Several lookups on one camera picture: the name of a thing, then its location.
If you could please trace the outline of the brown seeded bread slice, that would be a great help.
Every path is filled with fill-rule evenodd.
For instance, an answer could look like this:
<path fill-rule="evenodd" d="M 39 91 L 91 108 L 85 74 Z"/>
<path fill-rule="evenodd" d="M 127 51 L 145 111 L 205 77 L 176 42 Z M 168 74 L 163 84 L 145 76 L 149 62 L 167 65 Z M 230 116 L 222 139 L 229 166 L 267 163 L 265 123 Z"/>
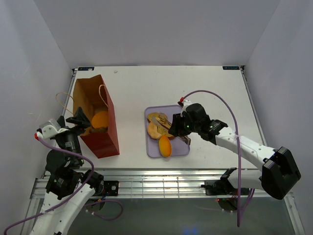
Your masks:
<path fill-rule="evenodd" d="M 167 123 L 165 125 L 159 125 L 157 127 L 157 131 L 161 135 L 165 135 L 169 140 L 173 140 L 175 138 L 175 136 L 168 133 L 168 130 L 170 129 L 170 127 L 171 127 L 171 125 L 168 125 Z"/>

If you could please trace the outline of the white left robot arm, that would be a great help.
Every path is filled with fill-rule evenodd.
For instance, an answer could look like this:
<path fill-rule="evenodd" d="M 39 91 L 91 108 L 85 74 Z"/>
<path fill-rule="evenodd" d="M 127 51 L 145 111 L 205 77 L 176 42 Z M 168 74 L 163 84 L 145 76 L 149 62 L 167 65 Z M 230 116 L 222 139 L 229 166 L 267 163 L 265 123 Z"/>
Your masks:
<path fill-rule="evenodd" d="M 92 195 L 103 192 L 103 176 L 93 168 L 86 173 L 78 169 L 87 160 L 82 155 L 78 137 L 90 127 L 83 109 L 78 107 L 72 117 L 60 116 L 42 124 L 35 139 L 46 145 L 46 139 L 55 140 L 56 147 L 46 157 L 45 169 L 50 173 L 45 187 L 45 198 L 32 235 L 65 235 L 71 224 Z"/>

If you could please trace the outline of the pale curved bread roll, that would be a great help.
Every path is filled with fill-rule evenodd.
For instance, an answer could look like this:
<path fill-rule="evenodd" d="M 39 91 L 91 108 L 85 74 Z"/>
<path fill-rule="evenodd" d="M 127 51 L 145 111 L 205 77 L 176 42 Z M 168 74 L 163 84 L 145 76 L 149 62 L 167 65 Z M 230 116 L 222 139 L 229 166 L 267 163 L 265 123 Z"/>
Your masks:
<path fill-rule="evenodd" d="M 149 136 L 154 140 L 159 140 L 162 136 L 162 134 L 160 134 L 158 132 L 158 126 L 155 125 L 153 122 L 149 123 L 149 125 L 147 127 L 147 132 L 148 132 Z"/>

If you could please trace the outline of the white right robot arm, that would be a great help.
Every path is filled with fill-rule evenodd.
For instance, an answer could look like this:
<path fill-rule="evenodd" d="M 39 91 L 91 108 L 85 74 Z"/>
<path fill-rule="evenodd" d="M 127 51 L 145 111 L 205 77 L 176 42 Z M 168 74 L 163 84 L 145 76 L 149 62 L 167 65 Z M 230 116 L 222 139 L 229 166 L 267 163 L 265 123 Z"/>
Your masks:
<path fill-rule="evenodd" d="M 205 141 L 240 154 L 241 158 L 256 167 L 248 172 L 238 167 L 227 169 L 219 180 L 205 186 L 212 195 L 233 194 L 239 188 L 248 188 L 263 190 L 271 197 L 282 200 L 301 179 L 289 149 L 274 149 L 238 136 L 226 123 L 211 119 L 198 103 L 185 104 L 180 113 L 173 114 L 169 133 L 175 137 L 197 133 Z"/>

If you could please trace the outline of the large orange bread loaf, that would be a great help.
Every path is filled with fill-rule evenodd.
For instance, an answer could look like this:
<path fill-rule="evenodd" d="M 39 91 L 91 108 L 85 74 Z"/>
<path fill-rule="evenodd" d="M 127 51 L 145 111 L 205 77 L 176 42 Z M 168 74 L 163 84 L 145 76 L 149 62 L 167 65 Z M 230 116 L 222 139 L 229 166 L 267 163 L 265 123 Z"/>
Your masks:
<path fill-rule="evenodd" d="M 91 125 L 93 128 L 107 128 L 109 125 L 109 113 L 108 111 L 100 111 L 96 113 L 92 120 Z"/>

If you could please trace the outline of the red paper bag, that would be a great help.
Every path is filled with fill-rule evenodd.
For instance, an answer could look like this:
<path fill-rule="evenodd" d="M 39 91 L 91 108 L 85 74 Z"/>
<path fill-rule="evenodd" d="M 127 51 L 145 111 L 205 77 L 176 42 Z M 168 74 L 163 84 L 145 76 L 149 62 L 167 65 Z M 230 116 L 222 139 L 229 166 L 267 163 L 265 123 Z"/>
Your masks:
<path fill-rule="evenodd" d="M 76 79 L 69 97 L 72 99 L 72 105 L 67 105 L 67 110 L 74 114 L 77 108 L 81 107 L 90 123 L 96 113 L 108 111 L 108 131 L 106 133 L 89 133 L 89 130 L 93 128 L 91 125 L 80 135 L 80 139 L 99 159 L 119 155 L 114 104 L 102 76 Z"/>

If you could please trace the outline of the metal kitchen tongs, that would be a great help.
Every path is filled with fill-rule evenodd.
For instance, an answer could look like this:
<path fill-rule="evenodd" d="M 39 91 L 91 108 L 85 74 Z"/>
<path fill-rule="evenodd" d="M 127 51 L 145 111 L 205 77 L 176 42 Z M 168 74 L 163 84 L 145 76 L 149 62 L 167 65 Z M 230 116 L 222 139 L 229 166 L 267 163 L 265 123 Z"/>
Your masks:
<path fill-rule="evenodd" d="M 158 126 L 162 127 L 163 129 L 167 130 L 168 132 L 169 132 L 171 125 L 172 125 L 168 121 L 168 119 L 165 117 L 164 113 L 159 113 L 158 116 L 153 116 L 152 122 L 155 125 L 158 125 Z M 182 142 L 184 142 L 188 146 L 191 144 L 191 139 L 187 136 L 178 137 L 178 139 L 181 140 Z"/>

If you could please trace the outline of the dark brown bread chunk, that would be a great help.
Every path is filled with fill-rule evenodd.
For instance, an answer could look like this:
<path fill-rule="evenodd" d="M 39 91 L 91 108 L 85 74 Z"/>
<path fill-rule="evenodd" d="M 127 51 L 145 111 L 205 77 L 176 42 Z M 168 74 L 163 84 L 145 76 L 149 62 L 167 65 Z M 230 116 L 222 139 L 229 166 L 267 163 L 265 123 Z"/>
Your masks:
<path fill-rule="evenodd" d="M 108 131 L 108 127 L 100 127 L 100 128 L 91 128 L 89 133 L 106 133 Z"/>

